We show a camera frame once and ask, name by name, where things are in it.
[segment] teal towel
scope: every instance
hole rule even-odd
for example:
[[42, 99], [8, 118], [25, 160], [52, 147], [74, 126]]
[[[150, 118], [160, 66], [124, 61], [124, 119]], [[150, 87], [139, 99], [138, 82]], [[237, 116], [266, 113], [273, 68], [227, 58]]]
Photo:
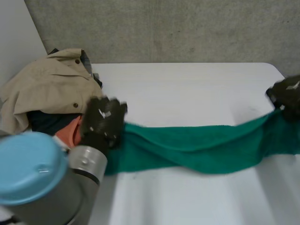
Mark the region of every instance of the teal towel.
[[106, 175], [170, 166], [202, 173], [232, 173], [274, 154], [298, 154], [299, 122], [281, 111], [238, 126], [140, 127], [126, 124], [121, 146], [111, 150]]

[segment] concrete wall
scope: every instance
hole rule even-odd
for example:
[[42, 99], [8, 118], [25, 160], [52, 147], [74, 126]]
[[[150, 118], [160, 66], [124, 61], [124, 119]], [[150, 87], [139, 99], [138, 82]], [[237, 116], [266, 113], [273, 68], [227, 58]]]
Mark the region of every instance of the concrete wall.
[[267, 62], [300, 74], [297, 0], [25, 0], [41, 39], [93, 63]]

